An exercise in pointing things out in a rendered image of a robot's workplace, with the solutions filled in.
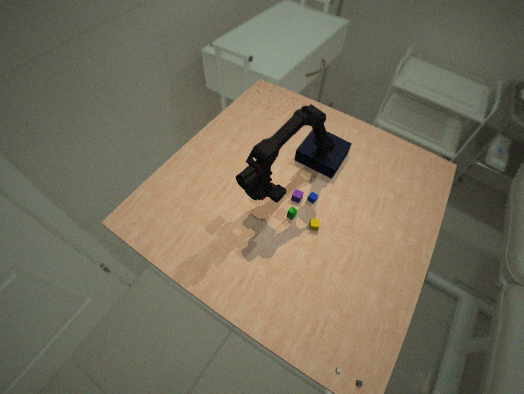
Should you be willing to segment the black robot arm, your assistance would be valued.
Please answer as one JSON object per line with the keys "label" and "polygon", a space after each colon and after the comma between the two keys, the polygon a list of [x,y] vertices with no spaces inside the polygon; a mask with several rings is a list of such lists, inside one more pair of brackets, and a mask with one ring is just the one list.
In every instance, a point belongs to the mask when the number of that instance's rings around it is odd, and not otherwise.
{"label": "black robot arm", "polygon": [[[324,160],[336,146],[326,133],[324,126],[326,121],[325,113],[313,105],[302,106],[301,109],[297,109],[294,112],[293,117],[276,133],[270,138],[261,140],[253,147],[246,160],[249,167],[236,176],[237,183],[253,200],[261,200],[264,197],[266,192],[265,184],[257,181],[270,175],[271,165],[276,160],[280,148],[303,126],[308,125],[312,127],[315,134],[312,141],[317,146],[313,155],[319,159]],[[256,161],[252,159],[253,157]]]}

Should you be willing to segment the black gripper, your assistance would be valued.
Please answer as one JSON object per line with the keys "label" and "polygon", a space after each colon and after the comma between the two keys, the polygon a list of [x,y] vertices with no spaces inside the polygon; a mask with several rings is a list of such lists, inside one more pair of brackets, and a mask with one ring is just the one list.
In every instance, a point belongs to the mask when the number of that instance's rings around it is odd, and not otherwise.
{"label": "black gripper", "polygon": [[270,175],[266,178],[260,178],[257,182],[264,183],[266,187],[266,192],[264,193],[264,198],[270,197],[275,202],[279,202],[280,199],[286,194],[286,189],[279,184],[276,186],[274,183],[270,183],[272,178],[270,176],[273,174],[271,171]]}

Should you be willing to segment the purple block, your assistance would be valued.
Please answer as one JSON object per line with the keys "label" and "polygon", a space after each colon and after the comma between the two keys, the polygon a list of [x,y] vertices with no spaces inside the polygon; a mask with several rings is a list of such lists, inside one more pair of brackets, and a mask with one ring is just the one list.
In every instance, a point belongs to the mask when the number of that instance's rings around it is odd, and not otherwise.
{"label": "purple block", "polygon": [[292,194],[292,198],[291,200],[292,201],[295,201],[297,203],[300,203],[302,197],[303,197],[303,193],[302,191],[298,190],[298,189],[295,189],[295,191],[293,192]]}

